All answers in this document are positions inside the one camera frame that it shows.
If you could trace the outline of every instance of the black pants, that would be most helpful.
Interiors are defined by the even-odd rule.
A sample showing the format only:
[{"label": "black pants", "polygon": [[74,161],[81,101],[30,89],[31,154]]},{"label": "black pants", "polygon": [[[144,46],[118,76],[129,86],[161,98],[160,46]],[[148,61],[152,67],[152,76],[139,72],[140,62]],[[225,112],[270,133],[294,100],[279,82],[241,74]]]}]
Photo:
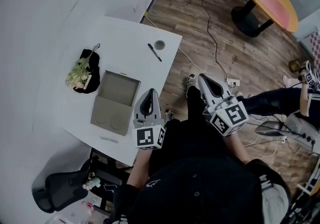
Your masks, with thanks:
[{"label": "black pants", "polygon": [[150,176],[182,158],[229,153],[221,135],[203,116],[206,104],[201,99],[200,90],[192,86],[187,96],[188,120],[167,122],[162,149],[154,150],[150,158]]},{"label": "black pants", "polygon": [[243,102],[248,114],[262,116],[285,114],[289,116],[299,110],[300,94],[301,89],[299,88],[280,88],[262,92],[250,98],[240,96],[237,99]]},{"label": "black pants", "polygon": [[[191,86],[187,92],[187,105],[188,105],[188,120],[204,120],[203,111],[206,106],[205,102],[201,98],[200,90],[196,86]],[[166,129],[172,129],[180,121],[173,119],[166,123]]]}]

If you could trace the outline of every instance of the pen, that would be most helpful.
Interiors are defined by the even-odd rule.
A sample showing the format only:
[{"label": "pen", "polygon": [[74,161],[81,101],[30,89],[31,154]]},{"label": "pen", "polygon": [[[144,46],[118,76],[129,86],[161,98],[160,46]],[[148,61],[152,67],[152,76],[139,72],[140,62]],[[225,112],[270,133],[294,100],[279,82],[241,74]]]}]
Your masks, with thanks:
[{"label": "pen", "polygon": [[153,49],[153,47],[151,46],[150,43],[148,43],[149,48],[152,50],[152,52],[155,54],[155,56],[160,60],[160,62],[162,62],[161,58],[158,56],[158,54],[155,52],[155,50]]},{"label": "pen", "polygon": [[100,139],[107,140],[107,141],[110,141],[110,142],[113,142],[113,143],[119,144],[119,142],[118,142],[117,140],[115,140],[115,139],[105,138],[105,137],[100,137]]}]

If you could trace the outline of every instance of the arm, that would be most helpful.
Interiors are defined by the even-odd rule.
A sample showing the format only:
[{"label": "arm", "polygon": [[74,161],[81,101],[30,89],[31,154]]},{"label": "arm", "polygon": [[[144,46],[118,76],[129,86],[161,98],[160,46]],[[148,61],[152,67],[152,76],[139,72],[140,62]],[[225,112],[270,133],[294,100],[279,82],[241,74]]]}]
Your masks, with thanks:
[{"label": "arm", "polygon": [[139,149],[136,162],[131,171],[128,185],[132,185],[138,189],[141,189],[149,178],[149,160],[152,154],[152,150]]},{"label": "arm", "polygon": [[302,84],[300,95],[300,114],[303,116],[309,116],[308,113],[308,85]]},{"label": "arm", "polygon": [[114,192],[114,210],[107,222],[108,224],[119,220],[122,214],[127,215],[134,205],[139,190],[148,180],[151,154],[152,150],[139,149],[136,162],[127,183],[119,186]]},{"label": "arm", "polygon": [[244,145],[241,143],[238,133],[234,133],[228,137],[225,137],[224,142],[230,152],[240,159],[241,162],[247,164],[251,161]]}]

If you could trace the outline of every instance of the wooden floor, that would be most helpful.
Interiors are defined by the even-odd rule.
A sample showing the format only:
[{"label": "wooden floor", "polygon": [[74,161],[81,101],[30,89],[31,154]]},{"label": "wooden floor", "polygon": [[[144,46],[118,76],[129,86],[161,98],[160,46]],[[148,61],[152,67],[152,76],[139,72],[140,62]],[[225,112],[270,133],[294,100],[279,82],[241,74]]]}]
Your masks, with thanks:
[{"label": "wooden floor", "polygon": [[[247,0],[203,0],[210,15],[209,31],[217,41],[217,59],[225,69],[228,78],[240,80],[243,94],[258,94],[263,91],[283,87],[282,76],[294,77],[288,69],[289,61],[305,57],[293,36],[273,24],[257,38],[249,38],[237,30],[231,19],[231,10],[243,6]],[[253,12],[262,21],[267,18],[255,7]],[[208,15],[201,6],[201,0],[155,0],[148,17],[159,28],[182,35],[180,48],[189,55],[200,69],[224,77],[221,68],[215,62],[215,44],[207,34]],[[172,68],[161,92],[162,111],[172,109],[178,119],[187,116],[186,78],[190,73],[199,74],[188,58],[177,52]],[[255,126],[247,124],[239,135],[247,145],[256,139]],[[256,143],[274,138],[259,137]],[[281,174],[292,192],[298,182],[306,181],[313,170],[316,158],[309,152],[299,149],[294,141],[286,144],[277,142],[247,147],[252,158],[264,157],[266,163]]]}]

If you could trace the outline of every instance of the small round container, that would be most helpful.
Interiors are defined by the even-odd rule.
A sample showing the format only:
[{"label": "small round container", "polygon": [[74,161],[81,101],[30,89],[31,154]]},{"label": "small round container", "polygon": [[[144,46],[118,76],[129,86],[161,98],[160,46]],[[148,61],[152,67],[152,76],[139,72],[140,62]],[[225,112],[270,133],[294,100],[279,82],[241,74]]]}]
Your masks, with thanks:
[{"label": "small round container", "polygon": [[156,41],[154,44],[156,50],[163,50],[166,46],[164,41]]}]

